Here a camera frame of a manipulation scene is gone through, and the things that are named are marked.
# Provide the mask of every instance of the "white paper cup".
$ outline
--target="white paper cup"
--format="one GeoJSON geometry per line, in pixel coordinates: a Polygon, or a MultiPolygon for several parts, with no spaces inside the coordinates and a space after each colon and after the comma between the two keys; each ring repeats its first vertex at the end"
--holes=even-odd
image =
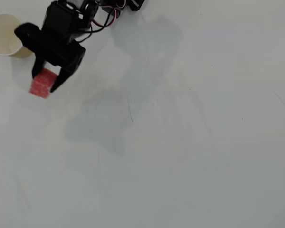
{"type": "Polygon", "coordinates": [[[32,54],[14,33],[21,24],[22,22],[16,16],[0,14],[0,56],[26,58],[32,54]]]}

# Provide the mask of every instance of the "red wire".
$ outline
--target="red wire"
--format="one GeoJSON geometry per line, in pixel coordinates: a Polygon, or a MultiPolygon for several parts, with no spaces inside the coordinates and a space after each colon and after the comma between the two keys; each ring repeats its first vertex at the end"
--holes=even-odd
{"type": "MultiPolygon", "coordinates": [[[[111,23],[110,24],[108,24],[106,27],[109,27],[109,26],[111,26],[114,22],[115,22],[115,20],[116,20],[116,17],[117,17],[117,12],[116,12],[116,9],[114,9],[115,10],[115,14],[114,14],[114,18],[113,18],[113,20],[111,21],[111,23]]],[[[96,20],[92,20],[92,22],[94,23],[94,24],[96,24],[97,26],[99,26],[99,27],[103,27],[103,25],[101,25],[101,24],[99,24],[96,20]]]]}

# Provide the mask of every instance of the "cable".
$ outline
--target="cable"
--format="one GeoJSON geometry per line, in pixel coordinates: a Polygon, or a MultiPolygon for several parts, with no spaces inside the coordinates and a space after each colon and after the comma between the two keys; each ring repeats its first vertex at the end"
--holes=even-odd
{"type": "Polygon", "coordinates": [[[91,36],[92,36],[92,34],[93,33],[90,33],[90,35],[88,35],[86,38],[84,38],[83,40],[81,40],[81,41],[78,41],[78,43],[82,43],[82,42],[84,42],[84,41],[86,41],[87,39],[89,39],[91,36]]]}
{"type": "Polygon", "coordinates": [[[116,3],[116,6],[120,9],[123,9],[126,6],[126,4],[127,4],[127,0],[124,0],[123,6],[119,6],[117,3],[116,3]]]}
{"type": "MultiPolygon", "coordinates": [[[[110,19],[110,15],[112,14],[113,10],[115,10],[115,8],[113,8],[113,9],[110,11],[110,13],[108,14],[108,17],[107,17],[107,19],[106,19],[106,21],[105,21],[105,24],[104,24],[103,26],[101,26],[100,29],[95,30],[95,31],[79,31],[79,32],[80,32],[80,33],[97,33],[97,32],[100,32],[100,31],[104,30],[104,29],[108,26],[108,22],[109,22],[109,19],[110,19]]],[[[116,18],[116,14],[114,15],[114,18],[112,19],[110,25],[113,24],[113,22],[115,21],[115,18],[116,18]]]]}
{"type": "MultiPolygon", "coordinates": [[[[115,20],[116,20],[117,12],[116,12],[116,9],[115,9],[115,8],[114,8],[114,10],[115,10],[115,14],[114,14],[113,20],[110,22],[110,24],[106,25],[106,27],[111,26],[111,25],[115,22],[115,20]]],[[[104,26],[104,25],[101,25],[100,23],[98,23],[95,19],[92,19],[92,22],[93,22],[94,24],[96,24],[98,27],[103,27],[103,26],[104,26]]]]}

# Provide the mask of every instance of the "white table surface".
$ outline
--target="white table surface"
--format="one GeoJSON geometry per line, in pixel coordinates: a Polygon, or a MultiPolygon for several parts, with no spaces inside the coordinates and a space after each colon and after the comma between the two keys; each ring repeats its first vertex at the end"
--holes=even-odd
{"type": "Polygon", "coordinates": [[[285,228],[285,0],[146,0],[84,46],[47,100],[0,57],[0,228],[285,228]]]}

